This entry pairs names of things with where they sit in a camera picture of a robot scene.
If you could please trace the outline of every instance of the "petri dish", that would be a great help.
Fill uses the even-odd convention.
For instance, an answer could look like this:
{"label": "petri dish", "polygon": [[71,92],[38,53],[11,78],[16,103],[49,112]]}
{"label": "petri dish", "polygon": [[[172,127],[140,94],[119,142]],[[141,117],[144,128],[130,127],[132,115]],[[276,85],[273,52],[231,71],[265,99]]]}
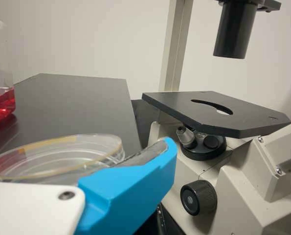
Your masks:
{"label": "petri dish", "polygon": [[0,154],[0,182],[77,185],[80,177],[125,160],[120,137],[66,136]]}

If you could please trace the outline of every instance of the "blue plastic holder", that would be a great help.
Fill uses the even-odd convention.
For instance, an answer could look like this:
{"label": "blue plastic holder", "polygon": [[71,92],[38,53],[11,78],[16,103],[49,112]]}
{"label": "blue plastic holder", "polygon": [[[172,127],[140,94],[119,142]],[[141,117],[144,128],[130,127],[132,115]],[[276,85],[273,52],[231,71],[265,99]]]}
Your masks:
{"label": "blue plastic holder", "polygon": [[86,205],[75,234],[133,234],[155,211],[174,183],[177,146],[144,165],[105,168],[83,177]]}

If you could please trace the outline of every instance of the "metal screw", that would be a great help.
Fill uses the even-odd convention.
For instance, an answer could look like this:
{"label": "metal screw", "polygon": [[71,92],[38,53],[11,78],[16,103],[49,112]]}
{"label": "metal screw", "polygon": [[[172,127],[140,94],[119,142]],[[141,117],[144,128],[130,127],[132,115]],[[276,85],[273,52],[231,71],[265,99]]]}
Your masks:
{"label": "metal screw", "polygon": [[257,140],[259,141],[259,143],[263,143],[264,142],[264,140],[263,140],[263,138],[261,136],[258,137]]}
{"label": "metal screw", "polygon": [[75,196],[75,193],[74,192],[66,191],[66,192],[61,193],[58,196],[58,198],[60,200],[69,200],[69,199],[73,198],[74,196]]}
{"label": "metal screw", "polygon": [[282,174],[282,170],[280,169],[280,168],[276,168],[276,171],[277,171],[277,173],[279,174],[279,175],[281,175]]}

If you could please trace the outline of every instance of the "white wall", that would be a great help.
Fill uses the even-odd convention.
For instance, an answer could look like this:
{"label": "white wall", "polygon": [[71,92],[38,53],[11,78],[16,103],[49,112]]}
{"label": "white wall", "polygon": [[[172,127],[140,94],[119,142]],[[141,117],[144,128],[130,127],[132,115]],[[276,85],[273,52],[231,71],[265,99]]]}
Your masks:
{"label": "white wall", "polygon": [[0,0],[15,82],[40,72],[159,83],[168,0]]}
{"label": "white wall", "polygon": [[[195,0],[182,91],[214,90],[291,118],[291,0],[258,12],[245,60],[213,57],[221,7]],[[0,0],[15,81],[39,72],[126,78],[132,99],[156,91],[168,0]]]}

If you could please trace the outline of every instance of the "focus knob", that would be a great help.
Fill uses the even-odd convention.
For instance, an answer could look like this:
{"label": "focus knob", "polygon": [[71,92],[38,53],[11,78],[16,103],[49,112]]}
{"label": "focus knob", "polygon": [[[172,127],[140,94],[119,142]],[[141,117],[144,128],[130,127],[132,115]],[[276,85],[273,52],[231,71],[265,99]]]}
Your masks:
{"label": "focus knob", "polygon": [[190,215],[211,213],[217,207],[216,191],[206,180],[197,180],[182,186],[180,198]]}

